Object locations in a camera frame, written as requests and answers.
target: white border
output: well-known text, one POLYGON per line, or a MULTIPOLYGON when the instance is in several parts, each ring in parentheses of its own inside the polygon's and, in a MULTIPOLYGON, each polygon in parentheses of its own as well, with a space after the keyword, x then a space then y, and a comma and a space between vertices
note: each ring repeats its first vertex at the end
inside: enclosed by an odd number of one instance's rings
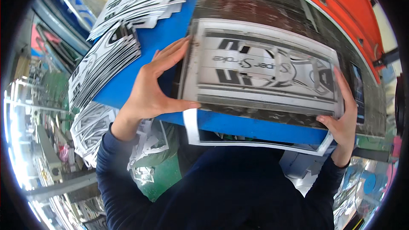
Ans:
POLYGON ((327 148, 330 146, 334 137, 330 131, 328 131, 321 145, 317 150, 307 150, 300 147, 291 147, 286 145, 280 145, 276 143, 265 142, 230 142, 230 141, 200 141, 199 127, 197 125, 197 109, 188 109, 183 111, 183 122, 186 127, 187 141, 190 145, 197 146, 245 146, 245 147, 270 147, 282 150, 289 150, 303 154, 309 154, 313 156, 323 156, 327 148))

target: hand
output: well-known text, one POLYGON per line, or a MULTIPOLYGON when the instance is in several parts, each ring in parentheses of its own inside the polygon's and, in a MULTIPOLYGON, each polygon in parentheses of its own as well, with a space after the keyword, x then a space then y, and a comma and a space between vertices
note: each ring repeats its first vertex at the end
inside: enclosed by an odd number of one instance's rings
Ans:
POLYGON ((334 136, 334 140, 338 143, 331 158, 336 166, 343 167, 349 162, 355 145, 358 109, 344 75, 338 68, 334 68, 334 73, 345 101, 344 115, 339 120, 335 120, 330 116, 319 115, 317 121, 327 126, 334 136))
POLYGON ((141 67, 128 100, 111 126, 112 134, 117 139, 123 141, 133 139, 141 119, 200 107, 195 101, 167 97, 157 83, 157 79, 164 71, 183 58, 189 39, 181 38, 162 51, 157 50, 151 63, 141 67))

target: orange metal frame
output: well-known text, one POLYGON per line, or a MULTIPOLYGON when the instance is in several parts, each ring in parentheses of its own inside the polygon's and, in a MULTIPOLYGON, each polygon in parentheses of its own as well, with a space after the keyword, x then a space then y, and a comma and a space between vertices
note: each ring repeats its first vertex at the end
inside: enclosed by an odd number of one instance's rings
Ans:
POLYGON ((327 13, 349 36, 380 84, 373 62, 383 53, 379 27, 369 0, 310 0, 327 13))

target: fan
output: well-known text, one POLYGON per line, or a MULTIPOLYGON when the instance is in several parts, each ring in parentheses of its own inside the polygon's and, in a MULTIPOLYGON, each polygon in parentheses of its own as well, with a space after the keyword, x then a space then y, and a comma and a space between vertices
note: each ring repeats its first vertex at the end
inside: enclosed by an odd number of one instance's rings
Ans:
POLYGON ((388 182, 387 168, 388 163, 371 161, 361 172, 355 190, 355 208, 363 217, 380 205, 388 182))

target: dark long-sleeve shirt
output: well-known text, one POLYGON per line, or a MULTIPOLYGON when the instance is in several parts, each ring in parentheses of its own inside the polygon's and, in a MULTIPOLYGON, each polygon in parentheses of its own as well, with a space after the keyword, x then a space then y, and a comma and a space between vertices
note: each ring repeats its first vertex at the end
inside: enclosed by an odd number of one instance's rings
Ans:
POLYGON ((268 148, 214 147, 153 203, 126 171, 131 151, 110 131, 98 151, 109 229, 334 229, 345 167, 330 156, 304 198, 268 148))

